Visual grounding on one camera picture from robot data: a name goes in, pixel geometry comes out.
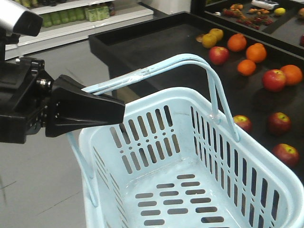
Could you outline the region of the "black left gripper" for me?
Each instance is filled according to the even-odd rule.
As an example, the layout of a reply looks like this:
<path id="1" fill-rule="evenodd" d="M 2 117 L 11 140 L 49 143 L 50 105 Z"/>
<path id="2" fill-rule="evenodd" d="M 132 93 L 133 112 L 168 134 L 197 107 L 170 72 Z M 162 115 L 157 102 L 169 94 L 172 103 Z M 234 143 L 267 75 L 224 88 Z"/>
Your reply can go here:
<path id="1" fill-rule="evenodd" d="M 83 88 L 66 75 L 54 81 L 45 71 L 42 59 L 22 57 L 17 63 L 2 61 L 0 141 L 24 144 L 28 135 L 37 134 L 45 125 L 47 137 L 58 137 L 82 128 L 123 121 L 123 101 L 109 95 L 93 95 Z"/>

